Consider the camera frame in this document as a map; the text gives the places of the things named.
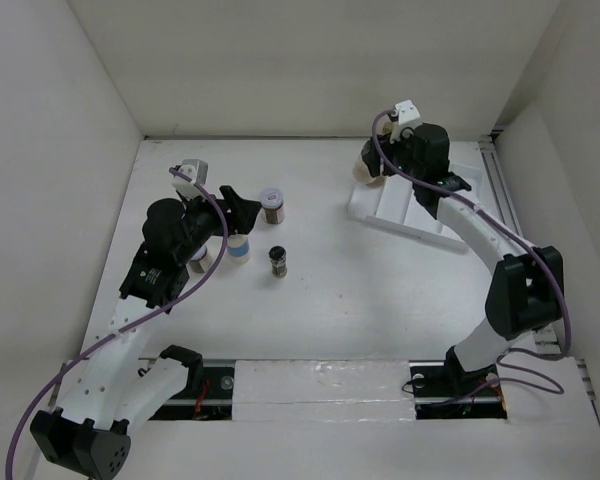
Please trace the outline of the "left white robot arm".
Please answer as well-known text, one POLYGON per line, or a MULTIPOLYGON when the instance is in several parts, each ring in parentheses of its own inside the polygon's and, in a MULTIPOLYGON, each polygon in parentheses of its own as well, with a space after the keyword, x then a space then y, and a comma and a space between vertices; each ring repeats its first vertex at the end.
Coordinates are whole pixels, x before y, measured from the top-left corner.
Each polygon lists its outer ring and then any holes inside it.
POLYGON ((137 362, 189 281, 188 262, 213 236, 247 235, 261 204, 223 185, 221 196, 180 188, 147 210, 143 241, 119 292, 106 335, 88 353, 78 384, 52 411, 35 414, 30 432, 52 464, 90 479, 113 479, 133 433, 176 394, 202 387, 203 357, 170 345, 143 375, 137 362))

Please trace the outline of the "black grinder cap jar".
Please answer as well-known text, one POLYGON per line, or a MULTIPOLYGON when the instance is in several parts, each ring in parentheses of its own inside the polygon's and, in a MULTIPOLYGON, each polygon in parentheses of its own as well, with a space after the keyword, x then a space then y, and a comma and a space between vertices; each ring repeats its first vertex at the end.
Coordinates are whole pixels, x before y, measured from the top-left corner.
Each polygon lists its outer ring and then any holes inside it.
POLYGON ((360 154, 354 163, 352 175, 359 184, 366 185, 371 188, 379 188, 386 182, 386 177, 380 177, 376 179, 371 178, 367 169, 367 161, 363 161, 360 158, 360 154))

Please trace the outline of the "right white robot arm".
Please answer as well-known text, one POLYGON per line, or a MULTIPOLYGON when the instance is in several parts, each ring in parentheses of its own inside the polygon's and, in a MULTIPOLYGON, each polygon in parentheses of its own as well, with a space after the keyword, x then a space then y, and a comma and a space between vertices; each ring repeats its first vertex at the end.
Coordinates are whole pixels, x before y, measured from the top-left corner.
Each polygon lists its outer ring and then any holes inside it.
POLYGON ((527 242, 472 199, 471 185, 450 167, 449 150, 446 130, 424 123, 397 136, 373 133, 361 151, 372 179, 399 175, 409 181, 417 203, 464 240, 491 274, 484 319, 447 351, 440 373, 420 382, 444 388, 444 406, 499 383, 488 376, 503 357, 518 352, 520 339, 556 321, 571 328, 560 252, 527 242))

